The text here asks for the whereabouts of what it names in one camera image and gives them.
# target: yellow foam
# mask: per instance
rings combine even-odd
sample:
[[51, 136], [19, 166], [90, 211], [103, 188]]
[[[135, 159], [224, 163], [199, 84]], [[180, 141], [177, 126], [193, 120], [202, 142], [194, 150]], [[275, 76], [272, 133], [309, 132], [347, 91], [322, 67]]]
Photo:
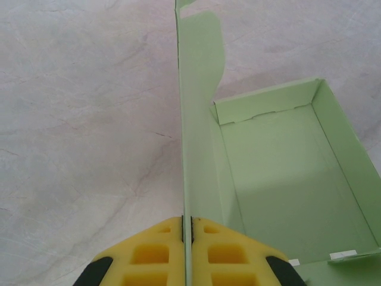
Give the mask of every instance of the yellow foam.
[[193, 219], [193, 286], [280, 286], [267, 256], [276, 249], [208, 219]]
[[113, 262], [100, 286], [184, 286], [181, 218], [167, 219], [99, 253]]

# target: cardboard box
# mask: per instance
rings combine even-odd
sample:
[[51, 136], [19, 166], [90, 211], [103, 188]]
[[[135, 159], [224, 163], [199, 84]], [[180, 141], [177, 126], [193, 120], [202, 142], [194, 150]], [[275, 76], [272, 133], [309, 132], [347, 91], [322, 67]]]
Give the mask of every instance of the cardboard box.
[[381, 179], [327, 82], [211, 104], [220, 22], [209, 11], [180, 18], [191, 2], [176, 2], [187, 285], [190, 216], [278, 248], [310, 285], [381, 285]]

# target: gray marble vein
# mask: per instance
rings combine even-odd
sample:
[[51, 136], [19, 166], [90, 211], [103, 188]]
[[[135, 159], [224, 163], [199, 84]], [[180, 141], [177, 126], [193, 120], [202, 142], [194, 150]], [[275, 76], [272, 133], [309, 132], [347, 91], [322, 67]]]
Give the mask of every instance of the gray marble vein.
[[[173, 0], [0, 3], [0, 285], [72, 285], [182, 212]], [[381, 172], [381, 2], [198, 0], [218, 97], [325, 77]]]

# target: white tab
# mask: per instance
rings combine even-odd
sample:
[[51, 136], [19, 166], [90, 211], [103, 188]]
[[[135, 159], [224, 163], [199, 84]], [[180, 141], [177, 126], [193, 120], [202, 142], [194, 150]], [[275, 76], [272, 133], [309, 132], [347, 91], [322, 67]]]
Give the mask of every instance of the white tab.
[[329, 256], [331, 257], [331, 259], [338, 259], [338, 258], [356, 255], [356, 254], [357, 254], [357, 251], [353, 249], [353, 250], [348, 250], [343, 252], [330, 253]]
[[288, 263], [290, 263], [292, 266], [300, 265], [299, 259], [290, 259], [288, 260]]

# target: white marble countertop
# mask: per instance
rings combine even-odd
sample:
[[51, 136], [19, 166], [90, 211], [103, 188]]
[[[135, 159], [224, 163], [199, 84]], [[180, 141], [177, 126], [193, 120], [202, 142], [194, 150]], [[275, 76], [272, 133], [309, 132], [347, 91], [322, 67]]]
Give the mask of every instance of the white marble countertop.
[[[72, 285], [182, 212], [173, 0], [3, 0], [0, 285]], [[381, 173], [379, 0], [199, 0], [222, 20], [218, 96], [324, 77]]]

